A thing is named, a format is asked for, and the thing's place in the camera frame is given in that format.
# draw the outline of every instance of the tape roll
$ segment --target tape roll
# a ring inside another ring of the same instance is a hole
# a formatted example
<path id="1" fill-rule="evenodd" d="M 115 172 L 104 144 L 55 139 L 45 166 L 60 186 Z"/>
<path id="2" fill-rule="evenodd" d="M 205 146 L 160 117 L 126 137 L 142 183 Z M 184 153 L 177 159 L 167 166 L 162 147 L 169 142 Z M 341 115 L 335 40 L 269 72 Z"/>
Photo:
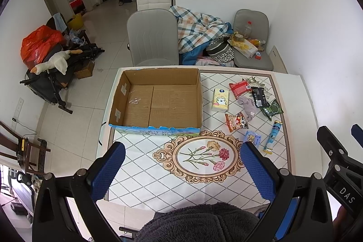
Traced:
<path id="1" fill-rule="evenodd" d="M 235 40 L 236 41 L 244 41 L 245 40 L 245 38 L 243 37 L 243 35 L 242 34 L 238 34 L 238 33 L 236 33 L 235 34 Z"/>

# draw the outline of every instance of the red bedding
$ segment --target red bedding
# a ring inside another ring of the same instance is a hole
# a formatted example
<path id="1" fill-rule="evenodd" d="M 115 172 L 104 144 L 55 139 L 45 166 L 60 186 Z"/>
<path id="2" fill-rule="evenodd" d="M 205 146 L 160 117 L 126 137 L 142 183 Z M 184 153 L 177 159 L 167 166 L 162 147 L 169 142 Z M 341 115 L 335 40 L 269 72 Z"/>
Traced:
<path id="1" fill-rule="evenodd" d="M 74 0 L 69 3 L 72 9 L 75 9 L 76 7 L 79 7 L 81 4 L 83 4 L 83 0 Z"/>

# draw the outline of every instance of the wooden chair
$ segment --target wooden chair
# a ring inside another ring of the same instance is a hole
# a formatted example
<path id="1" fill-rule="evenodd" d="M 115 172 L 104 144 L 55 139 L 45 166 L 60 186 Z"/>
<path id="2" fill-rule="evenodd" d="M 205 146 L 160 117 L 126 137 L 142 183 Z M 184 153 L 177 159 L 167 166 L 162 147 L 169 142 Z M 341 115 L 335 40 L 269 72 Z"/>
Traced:
<path id="1" fill-rule="evenodd" d="M 17 160 L 19 166 L 21 167 L 24 173 L 33 173 L 43 176 L 45 174 L 43 171 L 35 171 L 31 168 L 31 166 L 37 166 L 37 165 L 33 162 L 30 162 L 29 159 L 30 159 L 31 148 L 32 147 L 38 148 L 39 149 L 38 169 L 39 167 L 43 167 L 44 158 L 45 158 L 44 153 L 50 152 L 50 149 L 46 148 L 47 142 L 45 140 L 38 139 L 41 142 L 41 145 L 34 144 L 30 142 L 28 139 L 24 139 L 23 137 L 19 136 L 17 133 L 13 132 L 9 127 L 7 127 L 1 121 L 0 121 L 0 126 L 2 126 L 7 132 L 9 132 L 12 136 L 18 139 L 18 143 L 16 144 L 0 133 L 0 145 L 15 152 L 15 156 L 2 152 L 0 152 L 0 156 Z"/>

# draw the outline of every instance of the plaid blanket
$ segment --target plaid blanket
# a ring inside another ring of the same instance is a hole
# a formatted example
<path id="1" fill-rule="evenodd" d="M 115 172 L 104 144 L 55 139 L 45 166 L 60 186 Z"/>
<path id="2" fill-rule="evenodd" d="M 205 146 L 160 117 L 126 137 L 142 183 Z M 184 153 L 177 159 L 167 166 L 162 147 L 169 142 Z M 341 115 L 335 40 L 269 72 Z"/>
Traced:
<path id="1" fill-rule="evenodd" d="M 179 53 L 192 51 L 228 30 L 228 24 L 211 15 L 192 12 L 178 6 L 169 9 L 178 21 Z"/>

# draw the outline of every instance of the gray chair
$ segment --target gray chair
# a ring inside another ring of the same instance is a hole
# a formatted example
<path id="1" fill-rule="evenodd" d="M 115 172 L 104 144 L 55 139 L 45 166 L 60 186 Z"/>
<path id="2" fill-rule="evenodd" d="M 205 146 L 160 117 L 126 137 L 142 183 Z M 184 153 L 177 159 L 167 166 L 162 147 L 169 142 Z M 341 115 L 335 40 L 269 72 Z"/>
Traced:
<path id="1" fill-rule="evenodd" d="M 248 21 L 252 22 L 251 38 L 265 40 L 267 42 L 269 36 L 269 20 L 267 16 L 258 11 L 251 10 L 239 10 L 235 15 L 235 21 L 233 24 L 234 32 L 243 32 Z M 252 57 L 246 58 L 238 50 L 233 48 L 235 54 L 234 63 L 239 68 L 257 69 L 257 70 L 273 70 L 273 64 L 266 51 L 260 51 L 261 60 Z"/>
<path id="2" fill-rule="evenodd" d="M 173 13 L 165 9 L 137 11 L 127 27 L 134 66 L 179 65 L 178 24 Z"/>

